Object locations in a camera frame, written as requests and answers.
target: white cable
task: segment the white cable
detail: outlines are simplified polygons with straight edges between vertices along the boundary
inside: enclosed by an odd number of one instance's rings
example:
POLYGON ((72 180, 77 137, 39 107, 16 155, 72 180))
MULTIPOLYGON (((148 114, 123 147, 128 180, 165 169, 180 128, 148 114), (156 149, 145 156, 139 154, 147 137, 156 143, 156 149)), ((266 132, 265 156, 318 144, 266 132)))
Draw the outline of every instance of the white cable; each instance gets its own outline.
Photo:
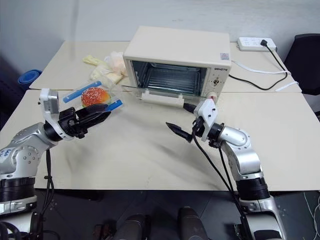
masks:
POLYGON ((281 90, 286 89, 287 87, 289 87, 289 86, 291 86, 291 85, 293 85, 293 84, 298 84, 298 85, 299 85, 299 83, 298 83, 297 81, 292 81, 292 82, 288 83, 287 85, 284 85, 284 86, 282 86, 282 87, 277 88, 277 89, 274 90, 274 91, 275 91, 275 92, 280 92, 281 90))
POLYGON ((318 232, 317 222, 316 222, 316 212, 317 212, 317 209, 319 209, 319 211, 320 211, 320 196, 318 197, 318 201, 317 201, 318 205, 315 207, 314 212, 312 213, 312 212, 311 212, 311 209, 310 209, 310 206, 309 206, 309 203, 308 203, 308 200, 307 200, 307 197, 306 197, 306 193, 303 192, 303 195, 304 195, 304 200, 305 200, 305 202, 306 202, 306 205, 308 206, 309 213, 310 213, 310 215, 311 215, 311 217, 312 217, 312 219, 313 219, 313 225, 314 225, 314 230, 315 230, 315 235, 314 235, 313 240, 316 240, 317 236, 320 237, 320 234, 319 234, 319 232, 318 232))
POLYGON ((242 63, 240 62, 237 62, 235 60, 231 60, 231 62, 237 64, 239 67, 247 70, 247 71, 250 71, 250 72, 254 72, 254 73, 260 73, 260 74, 284 74, 284 73, 288 73, 289 75, 291 75, 291 72, 289 72, 288 70, 286 71, 261 71, 261 70, 256 70, 256 69, 252 69, 250 67, 247 67, 245 65, 243 65, 242 63))

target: toaster oven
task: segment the toaster oven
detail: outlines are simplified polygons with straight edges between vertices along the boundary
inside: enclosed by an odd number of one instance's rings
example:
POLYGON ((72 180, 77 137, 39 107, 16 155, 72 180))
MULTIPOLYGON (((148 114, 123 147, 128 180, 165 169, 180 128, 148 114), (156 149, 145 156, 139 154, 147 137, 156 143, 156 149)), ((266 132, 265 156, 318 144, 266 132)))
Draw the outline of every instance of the toaster oven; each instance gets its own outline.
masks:
POLYGON ((229 34, 140 26, 123 59, 133 87, 218 97, 231 69, 229 34))

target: oven label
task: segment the oven label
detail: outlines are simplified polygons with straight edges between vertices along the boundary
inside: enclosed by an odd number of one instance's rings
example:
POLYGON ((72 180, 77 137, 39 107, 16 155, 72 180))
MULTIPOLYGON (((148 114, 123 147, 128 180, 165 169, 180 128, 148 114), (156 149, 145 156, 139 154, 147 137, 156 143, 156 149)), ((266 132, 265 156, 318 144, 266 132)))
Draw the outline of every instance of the oven label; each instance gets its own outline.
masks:
POLYGON ((230 60, 229 53, 221 52, 220 53, 220 59, 221 60, 230 60))

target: gray wall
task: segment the gray wall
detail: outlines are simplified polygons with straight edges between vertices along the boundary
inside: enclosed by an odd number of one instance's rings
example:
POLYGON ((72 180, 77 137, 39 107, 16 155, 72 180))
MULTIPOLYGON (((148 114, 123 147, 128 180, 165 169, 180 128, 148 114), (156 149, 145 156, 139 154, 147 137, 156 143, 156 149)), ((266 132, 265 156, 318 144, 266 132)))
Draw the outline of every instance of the gray wall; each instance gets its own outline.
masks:
POLYGON ((129 41, 139 25, 271 37, 284 60, 295 35, 320 33, 320 1, 0 0, 0 53, 43 70, 64 40, 129 41))

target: white table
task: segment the white table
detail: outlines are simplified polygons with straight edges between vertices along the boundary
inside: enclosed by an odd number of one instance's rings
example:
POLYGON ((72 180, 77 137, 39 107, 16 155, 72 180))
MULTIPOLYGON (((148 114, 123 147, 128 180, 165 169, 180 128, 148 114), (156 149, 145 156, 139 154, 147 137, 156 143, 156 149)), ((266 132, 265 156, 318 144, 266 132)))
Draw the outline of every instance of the white table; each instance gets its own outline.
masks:
MULTIPOLYGON (((86 64, 82 59, 87 55, 92 55, 103 60, 112 51, 124 52, 129 42, 116 41, 66 41, 52 58, 43 73, 30 86, 31 89, 50 88, 56 90, 73 90, 85 84, 92 70, 95 68, 92 65, 86 64)), ((230 43, 231 59, 238 61, 252 69, 258 69, 268 72, 278 72, 280 67, 273 59, 269 52, 249 52, 240 51, 237 44, 230 43)), ((232 64, 231 75, 239 78, 244 78, 262 87, 269 87, 277 80, 283 77, 283 74, 270 75, 249 72, 236 64, 232 64)), ((277 84, 268 92, 274 92, 275 89, 291 83, 293 78, 288 76, 283 82, 277 84)), ((129 85, 129 79, 124 78, 119 84, 129 85)), ((222 92, 264 92, 247 83, 240 82, 228 77, 222 92)), ((301 89, 294 84, 284 89, 281 92, 300 93, 301 89)))
MULTIPOLYGON (((0 148, 22 128, 43 121, 39 94, 27 91, 0 132, 0 148)), ((128 94, 126 106, 90 128, 85 138, 52 148, 57 189, 226 190, 195 144, 165 124, 190 131, 191 113, 142 103, 128 94)), ((218 123, 250 134, 271 191, 320 189, 320 123, 301 93, 224 92, 217 108, 218 123)), ((201 144, 222 170, 218 151, 201 144)), ((46 174, 43 156, 35 187, 45 188, 46 174)))

